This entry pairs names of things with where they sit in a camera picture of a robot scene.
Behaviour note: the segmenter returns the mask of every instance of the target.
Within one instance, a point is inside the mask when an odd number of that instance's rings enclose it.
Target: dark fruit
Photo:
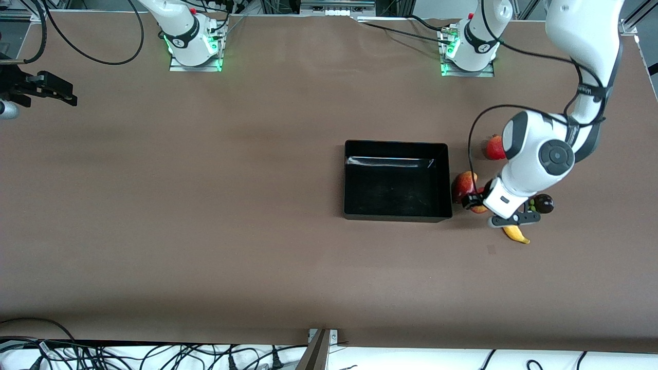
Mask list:
[[[530,201],[530,206],[534,207],[537,212],[543,214],[551,213],[555,208],[553,198],[551,198],[551,196],[548,194],[540,194],[532,198],[532,201]]]

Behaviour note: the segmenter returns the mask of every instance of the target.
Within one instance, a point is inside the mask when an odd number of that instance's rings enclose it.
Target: brown table surface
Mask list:
[[[55,16],[94,56],[137,45],[133,14]],[[143,18],[128,65],[84,59],[50,27],[23,66],[72,82],[79,106],[34,99],[0,125],[0,316],[95,339],[293,343],[324,326],[355,346],[658,348],[658,109],[632,38],[599,149],[548,191],[557,207],[524,227],[524,246],[457,207],[438,224],[345,220],[343,143],[445,142],[454,175],[481,110],[560,112],[572,66],[502,49],[495,78],[442,77],[429,41],[343,17],[250,17],[221,73],[169,72]],[[514,22],[505,37],[559,53],[543,27]],[[489,114],[475,141],[515,113]],[[476,153],[482,183],[501,166]],[[62,336],[19,329],[2,333]]]

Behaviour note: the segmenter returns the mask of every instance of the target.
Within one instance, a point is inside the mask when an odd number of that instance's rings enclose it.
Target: power cord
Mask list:
[[[475,126],[478,124],[478,121],[484,116],[485,114],[489,113],[490,111],[493,111],[494,109],[500,109],[500,108],[517,108],[517,109],[522,109],[525,111],[531,111],[535,113],[539,113],[544,117],[548,117],[550,119],[556,120],[560,123],[567,124],[565,121],[561,121],[559,119],[556,119],[555,117],[549,115],[548,113],[541,111],[539,109],[531,108],[525,105],[518,105],[518,104],[499,104],[499,105],[494,105],[493,107],[488,107],[487,109],[483,110],[480,112],[480,114],[475,118],[473,121],[473,124],[470,126],[470,131],[468,132],[468,167],[470,169],[470,178],[473,181],[473,186],[475,189],[477,189],[477,185],[475,184],[475,170],[473,169],[473,152],[471,150],[471,141],[473,137],[473,130],[475,130]],[[478,197],[480,200],[484,200],[484,197],[482,197],[482,194],[478,193]]]
[[[281,363],[279,358],[279,352],[276,350],[276,346],[272,345],[272,370],[279,370],[283,368],[284,364]]]
[[[413,38],[418,38],[418,39],[423,39],[423,40],[434,41],[434,42],[442,43],[442,44],[445,44],[445,45],[449,45],[449,44],[450,44],[450,41],[447,41],[447,40],[439,40],[438,38],[429,38],[429,37],[427,37],[427,36],[416,35],[416,34],[412,34],[412,33],[410,33],[410,32],[405,32],[405,31],[401,31],[401,30],[396,30],[396,29],[394,29],[394,28],[388,28],[388,27],[380,26],[380,25],[378,25],[378,24],[372,24],[372,23],[368,23],[368,22],[362,22],[362,24],[365,24],[366,26],[370,26],[370,27],[379,28],[379,29],[381,29],[381,30],[386,30],[386,31],[395,32],[396,34],[401,34],[401,35],[411,36],[411,37],[413,37]]]
[[[43,55],[43,51],[45,50],[45,42],[48,36],[48,31],[46,29],[46,23],[45,23],[45,17],[43,16],[43,9],[41,7],[41,4],[39,4],[38,0],[30,0],[32,4],[36,7],[36,11],[33,11],[32,8],[30,8],[25,1],[20,0],[20,2],[33,14],[36,14],[39,16],[39,21],[41,22],[41,43],[39,45],[39,50],[37,50],[37,53],[29,59],[23,59],[21,63],[13,63],[13,64],[23,64],[27,65],[33,62],[36,62],[37,59],[39,59]]]
[[[127,2],[130,4],[130,7],[132,8],[133,12],[137,16],[137,21],[139,22],[139,31],[140,31],[140,37],[139,37],[139,47],[137,48],[137,51],[128,59],[120,62],[108,62],[108,61],[102,61],[101,59],[94,58],[91,55],[88,55],[84,51],[80,50],[77,46],[73,45],[73,43],[62,33],[62,31],[59,29],[57,26],[57,23],[55,23],[55,20],[53,19],[53,15],[50,13],[50,10],[48,7],[45,7],[45,13],[48,16],[48,19],[50,22],[53,24],[53,27],[55,28],[55,31],[62,37],[64,42],[68,44],[68,46],[71,46],[73,50],[77,51],[80,55],[87,59],[91,59],[92,61],[95,61],[97,63],[101,63],[102,65],[111,65],[111,66],[118,66],[118,65],[125,65],[126,63],[130,63],[133,61],[141,52],[142,47],[144,46],[144,25],[141,22],[141,17],[139,16],[139,12],[137,11],[137,8],[135,8],[135,4],[133,4],[132,0],[127,0]]]
[[[291,349],[293,349],[293,348],[306,348],[306,347],[308,347],[306,344],[300,344],[300,345],[298,345],[298,346],[288,346],[288,347],[279,348],[279,349],[276,350],[276,351],[277,351],[277,352],[281,352],[281,351],[291,350]],[[274,353],[274,352],[269,352],[269,353],[267,353],[267,354],[265,354],[265,355],[262,355],[261,357],[258,357],[256,360],[254,360],[253,362],[251,362],[249,365],[245,366],[242,370],[248,370],[250,367],[252,367],[252,366],[254,366],[254,365],[256,365],[256,368],[258,368],[258,364],[260,363],[260,361],[261,361],[262,359],[267,358],[268,356],[271,356],[273,353]]]
[[[412,15],[405,15],[404,18],[415,19],[415,20],[419,21],[420,24],[422,24],[423,26],[425,26],[425,27],[431,29],[432,31],[440,31],[440,30],[441,30],[441,27],[434,27],[433,25],[431,25],[431,24],[425,22],[425,20],[422,19],[421,17],[419,17],[419,16],[415,16],[415,15],[413,15],[413,14],[412,14]]]
[[[601,83],[601,79],[599,78],[599,76],[596,75],[596,73],[594,73],[590,68],[588,68],[588,67],[586,67],[586,66],[584,66],[584,65],[581,65],[580,63],[574,61],[573,59],[566,59],[566,58],[556,57],[556,56],[554,56],[554,55],[548,55],[548,54],[542,54],[542,53],[535,53],[535,52],[533,52],[533,51],[522,50],[522,49],[519,49],[518,47],[513,47],[512,45],[509,45],[508,43],[506,43],[505,41],[503,41],[500,37],[497,37],[497,36],[493,33],[492,29],[491,29],[490,26],[489,26],[489,23],[487,22],[486,13],[484,12],[484,3],[485,3],[484,1],[481,1],[481,2],[480,2],[480,12],[482,13],[482,20],[484,21],[484,26],[485,26],[485,28],[487,29],[487,32],[489,32],[489,35],[490,35],[490,36],[491,36],[496,42],[500,43],[502,46],[506,47],[507,49],[510,49],[510,50],[512,50],[512,51],[515,51],[515,52],[520,53],[520,54],[523,54],[523,55],[529,55],[529,56],[531,56],[531,57],[537,57],[537,58],[549,59],[549,60],[552,60],[552,61],[559,61],[559,62],[563,62],[563,63],[572,64],[572,65],[574,65],[574,66],[576,67],[576,71],[578,72],[578,79],[579,79],[580,84],[583,83],[582,73],[580,72],[580,69],[582,69],[582,70],[585,70],[585,71],[587,71],[589,74],[592,75],[592,77],[596,80],[596,83],[599,85],[600,88],[603,87],[603,84]],[[565,120],[568,119],[567,117],[568,117],[568,110],[569,110],[569,107],[574,103],[574,101],[576,101],[576,98],[578,97],[578,95],[579,95],[579,92],[576,92],[576,94],[571,98],[571,100],[570,100],[570,101],[567,103],[567,105],[565,106],[565,108],[564,108],[564,110],[563,110],[563,114],[564,114],[564,116],[565,116]],[[603,97],[603,98],[601,99],[601,105],[599,106],[599,113],[597,114],[596,118],[595,118],[593,121],[589,122],[589,123],[586,123],[586,124],[578,123],[578,125],[579,125],[581,128],[583,128],[583,127],[591,126],[591,125],[593,125],[593,124],[600,123],[600,122],[601,122],[601,119],[603,118],[602,116],[603,116],[603,110],[605,109],[605,105],[606,105],[606,98]],[[524,106],[524,105],[501,104],[501,105],[496,105],[496,106],[493,106],[493,107],[487,108],[487,109],[485,109],[484,111],[482,111],[482,112],[481,112],[481,113],[475,118],[475,121],[473,121],[473,124],[471,125],[471,127],[470,127],[470,131],[469,131],[469,133],[468,133],[468,167],[469,167],[469,169],[470,169],[471,180],[472,180],[472,182],[473,182],[473,186],[474,186],[474,188],[476,188],[476,189],[477,189],[477,185],[475,184],[475,175],[474,175],[474,169],[473,169],[473,155],[472,155],[472,148],[471,148],[471,146],[470,146],[470,144],[471,144],[471,140],[472,140],[472,135],[473,135],[473,130],[475,129],[475,126],[476,126],[477,122],[480,120],[480,118],[481,118],[483,115],[485,115],[487,112],[492,111],[492,110],[494,110],[494,109],[498,109],[498,108],[504,108],[504,107],[519,108],[519,109],[524,109],[524,110],[527,110],[527,111],[532,111],[532,112],[535,112],[535,113],[539,113],[539,114],[541,114],[542,116],[547,117],[547,118],[549,118],[549,119],[557,120],[557,121],[559,121],[559,122],[561,122],[561,123],[563,123],[563,124],[568,124],[567,122],[560,121],[559,119],[556,119],[555,117],[551,116],[550,114],[548,114],[548,113],[546,113],[546,112],[544,112],[544,111],[541,111],[541,110],[539,110],[539,109],[535,109],[535,108],[526,107],[526,106]],[[484,200],[484,197],[482,197],[482,194],[478,194],[478,197],[480,198],[480,200]]]
[[[583,351],[583,352],[580,354],[580,357],[578,357],[578,361],[576,362],[576,370],[580,370],[580,363],[582,362],[582,359],[585,358],[585,355],[586,355],[586,354],[587,354],[587,351]],[[527,370],[533,370],[532,368],[530,368],[531,365],[537,365],[537,367],[539,368],[539,370],[544,370],[544,368],[542,367],[541,363],[539,363],[539,361],[537,361],[537,360],[535,360],[535,359],[529,359],[529,360],[526,362],[526,369],[527,369]]]
[[[231,349],[232,347],[228,349],[228,370],[238,370],[236,361],[233,358],[233,351],[231,351]]]
[[[582,70],[585,70],[587,73],[592,75],[592,77],[594,78],[594,80],[596,81],[597,85],[600,88],[603,87],[603,83],[601,82],[601,79],[599,78],[599,76],[596,75],[596,73],[594,73],[594,71],[592,71],[590,68],[576,62],[573,59],[566,59],[566,58],[556,57],[554,55],[548,55],[548,54],[543,54],[543,53],[535,53],[533,51],[526,51],[526,50],[519,49],[518,47],[514,47],[512,45],[509,45],[504,40],[502,40],[500,37],[497,37],[493,33],[492,29],[489,27],[489,23],[487,22],[486,13],[484,12],[484,1],[480,2],[480,11],[482,12],[482,20],[484,21],[484,27],[487,29],[487,32],[489,32],[489,35],[491,37],[493,37],[493,39],[496,42],[500,43],[503,47],[506,47],[507,49],[510,49],[511,51],[516,51],[517,53],[520,53],[520,54],[523,54],[523,55],[529,55],[531,57],[549,59],[549,60],[552,60],[552,61],[559,61],[559,62],[562,62],[562,63],[571,64],[571,65],[576,67],[576,71],[578,72],[578,80],[579,80],[580,84],[583,83],[582,74],[580,73],[580,69],[582,69]],[[569,110],[569,107],[574,103],[574,101],[576,101],[576,98],[578,97],[579,94],[580,94],[579,92],[576,92],[574,97],[565,106],[564,111],[563,111],[563,114],[564,114],[565,117],[567,116],[567,111]],[[604,110],[605,106],[606,106],[606,98],[603,97],[601,99],[601,105],[599,106],[599,113],[597,114],[594,121],[600,120],[602,118],[603,110]]]
[[[489,361],[492,360],[492,356],[494,355],[495,352],[496,352],[496,350],[491,350],[491,352],[489,352],[489,354],[487,355],[487,358],[484,360],[484,364],[482,364],[482,367],[480,368],[480,370],[486,370],[487,369],[487,366],[489,366]]]

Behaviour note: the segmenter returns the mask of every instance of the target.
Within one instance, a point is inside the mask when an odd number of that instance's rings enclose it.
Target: metal mounting plate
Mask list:
[[[220,39],[217,40],[219,52],[213,55],[206,63],[198,66],[186,66],[180,64],[176,58],[171,56],[169,62],[170,72],[222,72],[224,64],[224,50],[226,49],[226,35],[228,33],[228,22],[219,30]]]
[[[450,27],[456,28],[456,24],[451,24]],[[436,35],[439,40],[445,40],[445,36],[442,32],[437,31]],[[446,57],[448,46],[442,43],[437,43],[439,45],[439,56],[441,59],[441,75],[442,76],[457,76],[457,77],[494,77],[494,63],[489,62],[489,64],[483,69],[476,72],[471,72],[469,70],[463,70],[459,68],[455,62],[450,58]]]
[[[309,329],[309,343],[311,343],[317,332],[318,329]],[[329,345],[335,346],[336,344],[338,344],[338,330],[331,329],[329,330]]]

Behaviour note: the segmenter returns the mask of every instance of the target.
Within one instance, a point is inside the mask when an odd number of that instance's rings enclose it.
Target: metal bracket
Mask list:
[[[457,29],[456,24],[451,24],[449,29]],[[457,77],[494,77],[494,62],[489,62],[489,64],[484,67],[483,70],[478,70],[476,72],[471,72],[469,70],[463,70],[459,68],[452,59],[449,58],[450,55],[454,55],[457,52],[457,48],[461,43],[459,35],[457,35],[455,40],[449,39],[449,34],[446,34],[442,31],[437,31],[436,36],[439,40],[452,41],[450,45],[444,43],[439,44],[439,57],[441,61],[441,75],[442,76],[457,76]]]
[[[622,35],[637,34],[636,26],[646,17],[656,6],[658,0],[645,0],[640,3],[625,19],[619,22],[619,32]]]
[[[638,28],[633,26],[629,30],[626,29],[627,25],[624,23],[624,19],[619,21],[619,33],[622,36],[633,36],[638,33]]]
[[[519,0],[512,0],[512,9],[514,10],[514,19],[519,19]]]
[[[532,14],[532,12],[534,12],[537,5],[539,5],[539,0],[530,0],[528,6],[525,9],[523,9],[521,14],[519,14],[518,19],[527,20],[528,18],[530,18],[530,15]]]
[[[318,329],[309,329],[309,343],[313,340],[315,337],[315,334],[318,332]],[[330,329],[329,330],[329,345],[330,346],[335,346],[338,344],[338,330],[336,329]]]
[[[330,329],[309,330],[311,343],[301,356],[295,370],[326,370],[329,346],[338,343],[338,331]]]
[[[198,66],[186,66],[180,64],[174,56],[171,56],[169,62],[170,72],[222,72],[224,64],[224,50],[226,49],[226,36],[228,35],[228,22],[219,30],[219,40],[217,40],[217,48],[219,52],[213,55],[205,63]]]

